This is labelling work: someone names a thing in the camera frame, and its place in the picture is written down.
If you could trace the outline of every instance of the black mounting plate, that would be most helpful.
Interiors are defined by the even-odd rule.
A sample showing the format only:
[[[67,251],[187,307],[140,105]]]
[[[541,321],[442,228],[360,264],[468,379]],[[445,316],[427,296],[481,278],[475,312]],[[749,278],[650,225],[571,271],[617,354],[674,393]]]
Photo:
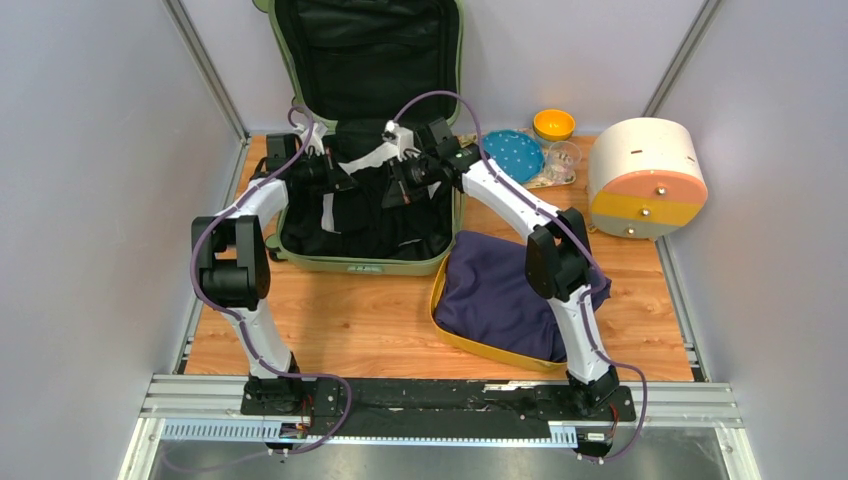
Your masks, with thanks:
[[[548,438],[548,421],[611,422],[608,404],[581,415],[568,400],[567,384],[519,385],[508,381],[350,378],[353,407],[337,435],[438,438]],[[314,411],[310,434],[327,433],[344,411],[347,393],[330,379],[303,381]],[[630,389],[620,386],[609,397],[619,421],[636,420]],[[281,415],[274,405],[242,398],[245,415]]]

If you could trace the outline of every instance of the yellow drawer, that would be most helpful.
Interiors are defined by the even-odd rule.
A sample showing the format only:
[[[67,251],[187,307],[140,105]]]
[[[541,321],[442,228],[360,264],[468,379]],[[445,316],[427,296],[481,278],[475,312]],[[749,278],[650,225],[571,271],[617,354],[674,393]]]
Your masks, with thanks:
[[[436,335],[439,337],[439,340],[447,343],[448,345],[465,350],[466,352],[473,353],[474,355],[488,358],[496,362],[513,365],[515,367],[524,368],[526,370],[545,373],[552,372],[557,369],[565,370],[565,362],[549,362],[518,353],[508,352],[506,350],[501,350],[500,348],[495,348],[490,345],[460,337],[459,335],[454,335],[439,327],[435,318],[436,305],[439,304],[439,300],[442,298],[442,292],[445,290],[445,273],[447,271],[449,260],[450,255],[445,257],[442,264],[439,266],[439,270],[436,273],[436,280],[433,282],[433,291],[430,294],[430,319],[433,321],[433,326],[436,327]]]
[[[600,191],[592,200],[589,210],[592,215],[606,215],[640,222],[683,226],[695,218],[695,215],[701,210],[701,205]]]

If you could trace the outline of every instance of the yellow bowl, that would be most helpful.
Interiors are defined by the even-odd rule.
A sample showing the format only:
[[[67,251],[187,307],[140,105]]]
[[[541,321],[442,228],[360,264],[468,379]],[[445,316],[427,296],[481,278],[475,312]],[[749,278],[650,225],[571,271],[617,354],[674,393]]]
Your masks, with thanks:
[[[576,126],[574,117],[562,110],[542,110],[533,117],[533,131],[549,142],[568,140]]]

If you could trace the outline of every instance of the open suitcase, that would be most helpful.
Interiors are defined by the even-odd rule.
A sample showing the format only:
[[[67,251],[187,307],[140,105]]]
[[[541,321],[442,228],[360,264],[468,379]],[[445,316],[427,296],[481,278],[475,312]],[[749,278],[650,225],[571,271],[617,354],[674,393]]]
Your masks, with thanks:
[[[462,12],[458,0],[254,0],[268,14],[295,91],[329,128],[324,143],[337,162],[381,143],[386,121],[417,95],[459,89]],[[438,96],[401,119],[422,126],[453,124],[460,105]],[[428,275],[461,228],[465,198],[442,185],[426,202],[380,208],[386,165],[353,174],[361,188],[335,194],[333,228],[322,225],[326,203],[294,193],[266,240],[272,259],[308,270]]]

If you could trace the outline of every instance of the round storage box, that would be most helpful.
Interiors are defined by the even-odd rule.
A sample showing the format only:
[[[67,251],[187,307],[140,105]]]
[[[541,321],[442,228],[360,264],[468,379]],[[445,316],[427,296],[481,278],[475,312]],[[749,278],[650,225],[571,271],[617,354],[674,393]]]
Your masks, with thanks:
[[[589,212],[601,231],[656,238],[689,223],[707,186],[689,132],[660,118],[608,128],[589,152]]]

